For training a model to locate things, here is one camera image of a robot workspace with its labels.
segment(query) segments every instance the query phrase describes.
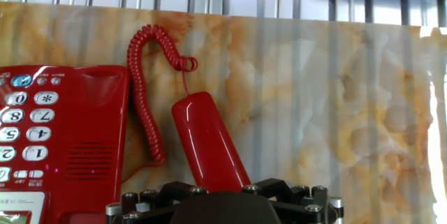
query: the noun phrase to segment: button label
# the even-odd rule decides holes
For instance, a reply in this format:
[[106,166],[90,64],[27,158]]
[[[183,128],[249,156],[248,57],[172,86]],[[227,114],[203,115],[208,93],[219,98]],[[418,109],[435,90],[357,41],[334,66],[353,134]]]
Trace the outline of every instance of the button label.
[[46,141],[51,137],[51,130],[48,127],[37,126],[31,127],[27,132],[29,141]]
[[41,91],[34,96],[34,102],[38,105],[54,105],[59,100],[59,95],[53,91]]
[[31,120],[34,123],[47,123],[54,119],[54,110],[36,109],[31,113]]
[[21,109],[9,109],[1,115],[3,123],[17,123],[23,119],[25,113]]
[[23,105],[28,100],[28,94],[23,91],[13,92],[5,97],[7,105]]
[[40,161],[47,157],[48,149],[44,146],[31,146],[25,148],[22,155],[27,161]]
[[30,75],[19,75],[13,77],[11,80],[11,85],[13,87],[26,87],[33,82],[33,78]]
[[0,142],[12,142],[19,136],[20,131],[17,127],[0,128]]
[[0,162],[10,161],[15,157],[14,147],[0,147]]
[[14,172],[14,178],[25,179],[28,176],[28,171],[17,171]]
[[0,167],[0,182],[9,181],[9,173],[11,169],[9,167]]

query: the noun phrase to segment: blue button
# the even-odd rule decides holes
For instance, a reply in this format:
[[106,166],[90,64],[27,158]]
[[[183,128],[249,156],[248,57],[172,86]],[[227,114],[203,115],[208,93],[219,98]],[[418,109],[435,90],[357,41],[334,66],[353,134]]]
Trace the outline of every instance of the blue button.
[[13,87],[25,87],[33,82],[33,78],[30,75],[20,75],[17,77],[13,77],[11,80],[11,85]]

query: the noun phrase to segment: marble wall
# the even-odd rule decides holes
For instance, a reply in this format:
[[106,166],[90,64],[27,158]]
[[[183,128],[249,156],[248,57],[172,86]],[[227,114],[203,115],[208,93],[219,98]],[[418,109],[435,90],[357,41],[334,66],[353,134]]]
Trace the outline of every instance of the marble wall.
[[[327,186],[347,224],[447,223],[447,31],[0,3],[0,66],[125,66],[145,24],[197,58],[189,90],[213,96],[252,181]],[[155,43],[142,64],[168,161],[129,178],[149,162],[130,106],[122,190],[193,183],[170,114],[182,74]]]

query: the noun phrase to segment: white button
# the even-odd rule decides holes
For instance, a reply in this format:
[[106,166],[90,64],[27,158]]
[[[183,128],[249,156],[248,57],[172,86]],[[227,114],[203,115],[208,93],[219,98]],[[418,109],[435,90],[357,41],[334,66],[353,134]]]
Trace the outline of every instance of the white button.
[[29,171],[30,178],[42,178],[43,172],[40,170]]
[[24,179],[28,176],[28,171],[17,171],[14,172],[14,178],[16,179]]
[[0,147],[0,162],[10,161],[15,157],[14,147]]
[[31,113],[31,120],[34,123],[47,123],[54,119],[54,110],[36,109]]
[[58,78],[58,77],[54,77],[54,78],[51,79],[51,83],[52,83],[53,85],[58,85],[58,84],[61,83],[61,79]]
[[1,115],[3,123],[17,123],[23,119],[25,113],[21,109],[9,109]]
[[9,167],[0,167],[0,182],[7,182],[10,172],[11,169]]
[[59,95],[53,91],[41,91],[34,96],[34,102],[38,105],[53,105],[59,99]]
[[46,158],[48,155],[48,149],[44,146],[31,146],[23,150],[23,159],[27,161],[40,161]]
[[29,141],[46,141],[51,137],[51,130],[48,127],[37,126],[31,127],[27,132]]
[[23,105],[28,100],[28,93],[19,91],[13,92],[5,97],[7,105]]
[[37,84],[38,85],[44,85],[47,82],[47,79],[44,77],[40,77],[37,79]]
[[12,142],[20,136],[20,130],[17,127],[0,128],[0,142]]

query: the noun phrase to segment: lcd display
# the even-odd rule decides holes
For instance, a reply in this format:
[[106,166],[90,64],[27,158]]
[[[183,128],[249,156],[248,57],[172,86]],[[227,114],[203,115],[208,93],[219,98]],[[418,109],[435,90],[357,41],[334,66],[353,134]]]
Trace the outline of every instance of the lcd display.
[[10,214],[0,211],[0,224],[27,224],[29,213]]

